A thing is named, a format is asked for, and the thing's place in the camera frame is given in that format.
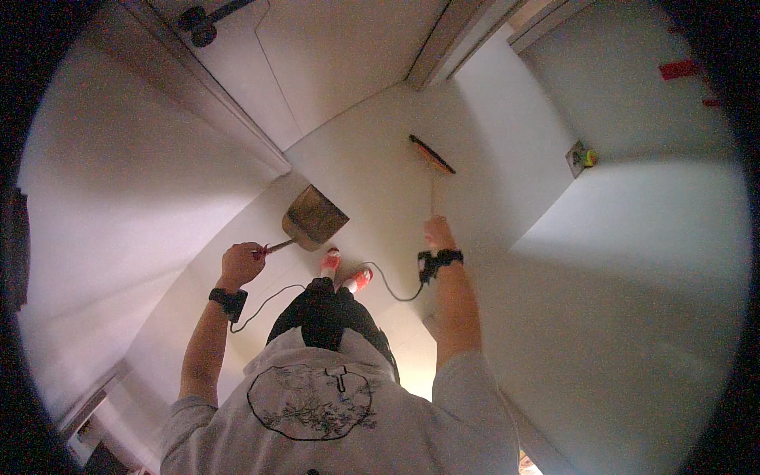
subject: white t-shirt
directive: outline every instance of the white t-shirt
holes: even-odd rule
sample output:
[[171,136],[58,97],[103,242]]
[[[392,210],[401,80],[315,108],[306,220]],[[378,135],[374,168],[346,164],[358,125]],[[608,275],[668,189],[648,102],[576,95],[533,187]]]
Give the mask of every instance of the white t-shirt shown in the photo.
[[244,374],[218,409],[197,396],[172,405],[162,474],[518,472],[517,433],[479,352],[444,364],[432,403],[348,329],[338,353],[291,328]]

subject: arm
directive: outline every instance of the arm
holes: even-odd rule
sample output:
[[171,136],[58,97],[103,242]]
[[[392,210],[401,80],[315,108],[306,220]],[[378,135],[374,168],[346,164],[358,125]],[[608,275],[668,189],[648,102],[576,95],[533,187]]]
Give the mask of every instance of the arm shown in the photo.
[[[446,218],[433,217],[425,223],[426,239],[431,247],[439,249],[456,249]],[[475,293],[464,273],[464,266],[459,261],[438,269],[438,356],[436,367],[440,369],[457,354],[481,348],[480,316],[478,314]]]
[[[260,250],[263,248],[255,242],[235,244],[229,248],[222,257],[222,276],[217,281],[217,287],[228,293],[235,293],[253,280],[266,264],[263,253],[252,253]],[[222,305],[209,301],[190,337],[185,359],[182,361],[180,399],[193,394],[218,406],[217,382],[224,360],[227,322]]]

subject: hand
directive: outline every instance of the hand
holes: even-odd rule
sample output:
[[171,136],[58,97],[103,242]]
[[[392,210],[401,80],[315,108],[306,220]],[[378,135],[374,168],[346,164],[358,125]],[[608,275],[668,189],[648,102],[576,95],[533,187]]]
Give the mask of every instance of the hand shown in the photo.
[[430,221],[425,222],[425,240],[430,248],[436,251],[457,248],[457,243],[454,242],[451,230],[448,228],[448,222],[443,216],[434,216],[430,218]]
[[233,244],[222,257],[222,277],[219,278],[217,287],[237,291],[254,280],[266,264],[264,248],[258,243]]

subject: white wall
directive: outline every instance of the white wall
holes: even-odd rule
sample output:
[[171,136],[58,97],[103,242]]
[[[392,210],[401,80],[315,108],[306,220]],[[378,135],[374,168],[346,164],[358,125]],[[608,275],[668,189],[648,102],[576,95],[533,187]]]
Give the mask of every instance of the white wall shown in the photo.
[[599,0],[520,56],[579,137],[603,159],[731,148],[701,77],[663,81],[659,64],[688,59],[656,2]]
[[746,310],[732,157],[586,169],[480,282],[486,353],[585,473],[672,473],[710,416]]
[[60,417],[119,359],[182,269],[274,174],[228,137],[77,43],[37,111],[24,351]]
[[[572,137],[500,31],[453,81],[416,93],[396,85],[357,104],[286,152],[293,168],[354,220],[363,253],[382,263],[391,286],[419,286],[416,254],[430,216],[431,176],[438,211],[477,263],[506,253],[572,181]],[[417,135],[457,174],[432,171],[407,136]],[[393,301],[387,295],[386,308]],[[427,300],[413,302],[421,315]]]

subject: broom handle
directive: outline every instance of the broom handle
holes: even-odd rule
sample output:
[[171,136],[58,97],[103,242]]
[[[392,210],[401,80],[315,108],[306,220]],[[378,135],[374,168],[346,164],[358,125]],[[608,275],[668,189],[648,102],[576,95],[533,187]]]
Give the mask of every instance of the broom handle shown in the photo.
[[430,216],[436,215],[436,203],[438,201],[438,186],[435,180],[435,171],[430,174]]

